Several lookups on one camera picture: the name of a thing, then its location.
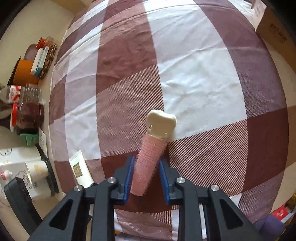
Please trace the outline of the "pink tooth-capped roller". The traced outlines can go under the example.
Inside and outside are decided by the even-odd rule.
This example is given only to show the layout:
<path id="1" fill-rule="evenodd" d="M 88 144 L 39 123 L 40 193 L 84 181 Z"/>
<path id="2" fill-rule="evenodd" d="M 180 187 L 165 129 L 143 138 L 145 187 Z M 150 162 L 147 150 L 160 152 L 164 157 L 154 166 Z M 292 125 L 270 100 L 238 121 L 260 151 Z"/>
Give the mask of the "pink tooth-capped roller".
<path id="1" fill-rule="evenodd" d="M 147 132 L 135 161 L 131 194 L 143 196 L 148 189 L 168 138 L 174 132 L 177 118 L 162 110 L 151 110 L 146 117 Z"/>

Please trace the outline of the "paper cup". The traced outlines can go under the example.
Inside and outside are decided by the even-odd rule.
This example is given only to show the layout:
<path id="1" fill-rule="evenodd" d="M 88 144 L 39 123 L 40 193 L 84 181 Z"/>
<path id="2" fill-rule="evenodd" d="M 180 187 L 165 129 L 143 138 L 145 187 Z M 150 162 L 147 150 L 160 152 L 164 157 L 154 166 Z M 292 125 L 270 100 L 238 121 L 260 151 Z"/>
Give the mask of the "paper cup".
<path id="1" fill-rule="evenodd" d="M 43 160 L 26 162 L 25 165 L 28 170 L 29 180 L 32 184 L 49 176 L 48 167 Z"/>

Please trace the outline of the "white cream tube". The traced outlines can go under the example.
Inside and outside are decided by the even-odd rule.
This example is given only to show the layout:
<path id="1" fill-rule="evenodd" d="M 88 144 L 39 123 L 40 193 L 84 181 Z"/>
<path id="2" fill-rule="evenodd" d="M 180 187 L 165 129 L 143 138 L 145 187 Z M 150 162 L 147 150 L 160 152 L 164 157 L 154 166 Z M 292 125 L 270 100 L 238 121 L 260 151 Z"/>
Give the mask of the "white cream tube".
<path id="1" fill-rule="evenodd" d="M 88 188 L 94 183 L 81 150 L 69 159 L 69 164 L 79 185 Z"/>

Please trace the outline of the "green plastic clip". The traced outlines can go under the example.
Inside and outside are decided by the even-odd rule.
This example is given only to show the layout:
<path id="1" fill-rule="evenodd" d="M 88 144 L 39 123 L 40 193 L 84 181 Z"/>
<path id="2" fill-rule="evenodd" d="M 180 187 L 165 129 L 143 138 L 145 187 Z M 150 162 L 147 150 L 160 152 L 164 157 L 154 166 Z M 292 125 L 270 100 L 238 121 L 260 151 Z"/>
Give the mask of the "green plastic clip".
<path id="1" fill-rule="evenodd" d="M 25 140 L 27 146 L 34 146 L 39 142 L 39 136 L 35 134 L 22 133 L 20 137 Z"/>

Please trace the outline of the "red-lidded jar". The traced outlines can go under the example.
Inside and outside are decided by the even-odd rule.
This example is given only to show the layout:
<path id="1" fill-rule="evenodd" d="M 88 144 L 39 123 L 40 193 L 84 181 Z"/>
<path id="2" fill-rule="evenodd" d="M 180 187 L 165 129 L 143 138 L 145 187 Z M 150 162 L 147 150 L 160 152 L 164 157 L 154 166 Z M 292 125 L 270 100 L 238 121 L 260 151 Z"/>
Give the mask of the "red-lidded jar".
<path id="1" fill-rule="evenodd" d="M 40 103 L 14 103 L 11 113 L 11 126 L 24 129 L 39 128 L 44 122 L 44 106 Z"/>

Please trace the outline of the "plastic water bottle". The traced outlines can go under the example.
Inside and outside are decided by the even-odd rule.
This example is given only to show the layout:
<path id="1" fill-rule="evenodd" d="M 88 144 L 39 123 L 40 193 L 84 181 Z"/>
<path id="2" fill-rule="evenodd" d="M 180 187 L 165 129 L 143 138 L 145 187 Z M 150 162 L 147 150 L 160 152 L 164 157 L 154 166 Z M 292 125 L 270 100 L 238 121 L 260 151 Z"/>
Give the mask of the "plastic water bottle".
<path id="1" fill-rule="evenodd" d="M 7 85 L 1 90 L 1 101 L 4 103 L 39 103 L 41 90 L 36 87 Z"/>

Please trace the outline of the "orange holder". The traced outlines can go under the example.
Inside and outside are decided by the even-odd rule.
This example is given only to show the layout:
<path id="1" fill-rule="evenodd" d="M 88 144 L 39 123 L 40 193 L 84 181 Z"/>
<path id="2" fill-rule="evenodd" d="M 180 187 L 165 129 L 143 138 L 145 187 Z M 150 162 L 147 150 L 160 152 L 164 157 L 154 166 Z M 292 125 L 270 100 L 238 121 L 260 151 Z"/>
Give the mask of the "orange holder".
<path id="1" fill-rule="evenodd" d="M 19 59 L 13 69 L 8 85 L 26 86 L 27 84 L 37 85 L 39 79 L 31 74 L 33 62 Z"/>

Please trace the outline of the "woven rattan basket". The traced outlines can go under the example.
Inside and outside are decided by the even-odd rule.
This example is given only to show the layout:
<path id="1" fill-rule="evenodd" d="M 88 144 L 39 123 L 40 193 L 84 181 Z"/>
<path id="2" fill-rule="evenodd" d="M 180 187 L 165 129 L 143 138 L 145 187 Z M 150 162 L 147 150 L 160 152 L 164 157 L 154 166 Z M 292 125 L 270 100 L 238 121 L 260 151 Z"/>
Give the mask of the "woven rattan basket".
<path id="1" fill-rule="evenodd" d="M 41 69 L 41 73 L 38 75 L 38 79 L 44 79 L 46 74 L 49 71 L 49 68 L 53 62 L 57 51 L 57 44 L 52 44 L 49 47 L 48 53 L 46 54 L 45 63 L 43 64 L 43 68 Z"/>

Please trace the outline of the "brown cardboard box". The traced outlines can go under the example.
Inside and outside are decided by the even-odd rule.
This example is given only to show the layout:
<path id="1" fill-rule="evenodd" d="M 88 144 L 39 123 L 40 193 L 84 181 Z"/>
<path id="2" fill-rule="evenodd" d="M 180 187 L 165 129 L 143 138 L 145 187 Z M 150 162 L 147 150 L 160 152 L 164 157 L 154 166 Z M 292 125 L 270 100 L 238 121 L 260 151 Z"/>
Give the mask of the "brown cardboard box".
<path id="1" fill-rule="evenodd" d="M 252 1 L 256 32 L 295 70 L 295 1 Z"/>

